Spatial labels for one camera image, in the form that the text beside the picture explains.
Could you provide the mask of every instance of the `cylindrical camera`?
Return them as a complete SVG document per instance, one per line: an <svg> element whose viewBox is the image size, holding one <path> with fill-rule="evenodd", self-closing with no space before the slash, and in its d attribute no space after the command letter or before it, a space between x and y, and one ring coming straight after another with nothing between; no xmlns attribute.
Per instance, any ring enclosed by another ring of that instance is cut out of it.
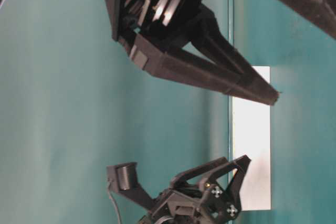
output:
<svg viewBox="0 0 336 224"><path fill-rule="evenodd" d="M121 190L130 190L138 186L136 163L129 163L117 168L119 187Z"/></svg>

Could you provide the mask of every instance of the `teal wall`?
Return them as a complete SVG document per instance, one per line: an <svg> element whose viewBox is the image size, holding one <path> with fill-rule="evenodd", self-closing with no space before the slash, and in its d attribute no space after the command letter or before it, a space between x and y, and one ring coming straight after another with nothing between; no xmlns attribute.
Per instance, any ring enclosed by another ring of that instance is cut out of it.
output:
<svg viewBox="0 0 336 224"><path fill-rule="evenodd" d="M235 45L271 66L272 211L236 223L336 223L336 43L277 0L235 0Z"/></svg>
<svg viewBox="0 0 336 224"><path fill-rule="evenodd" d="M206 0L228 33L227 0ZM155 197L227 156L228 99L138 70L103 0L8 0L0 12L0 223L116 223L105 166L139 162ZM144 211L117 198L124 223Z"/></svg>

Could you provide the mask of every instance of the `cable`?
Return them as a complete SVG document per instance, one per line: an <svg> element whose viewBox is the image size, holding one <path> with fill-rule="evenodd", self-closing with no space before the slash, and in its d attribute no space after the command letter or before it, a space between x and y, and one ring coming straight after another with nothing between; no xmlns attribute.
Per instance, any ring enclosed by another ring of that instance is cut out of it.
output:
<svg viewBox="0 0 336 224"><path fill-rule="evenodd" d="M5 1L6 1L6 0L1 0L1 1L0 1L0 9L1 9L1 7L4 5Z"/></svg>
<svg viewBox="0 0 336 224"><path fill-rule="evenodd" d="M118 217L118 224L122 224L121 222L121 215L120 215L120 211L119 211L119 208L118 208L118 205L117 205L117 202L116 200L114 199L114 197L112 196L111 192L110 192L110 186L111 186L111 182L108 182L107 184L107 195L109 196L109 199L111 200L113 206L114 206L114 209L116 211L116 214L117 214L117 217Z"/></svg>

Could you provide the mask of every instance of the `black cylinder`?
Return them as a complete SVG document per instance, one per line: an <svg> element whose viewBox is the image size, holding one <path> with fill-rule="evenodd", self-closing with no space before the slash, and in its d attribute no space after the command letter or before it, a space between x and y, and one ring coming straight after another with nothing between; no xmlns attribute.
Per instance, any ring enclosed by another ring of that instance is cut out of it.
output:
<svg viewBox="0 0 336 224"><path fill-rule="evenodd" d="M136 164L128 164L118 168L119 187L121 190L129 190L138 186Z"/></svg>

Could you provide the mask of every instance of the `white block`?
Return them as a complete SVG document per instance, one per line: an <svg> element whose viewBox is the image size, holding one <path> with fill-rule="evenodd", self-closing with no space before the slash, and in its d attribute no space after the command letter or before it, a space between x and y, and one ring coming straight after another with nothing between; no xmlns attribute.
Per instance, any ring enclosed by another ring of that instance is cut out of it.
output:
<svg viewBox="0 0 336 224"><path fill-rule="evenodd" d="M255 67L270 82L270 67ZM240 191L244 211L271 209L270 106L233 98L233 157L252 162Z"/></svg>

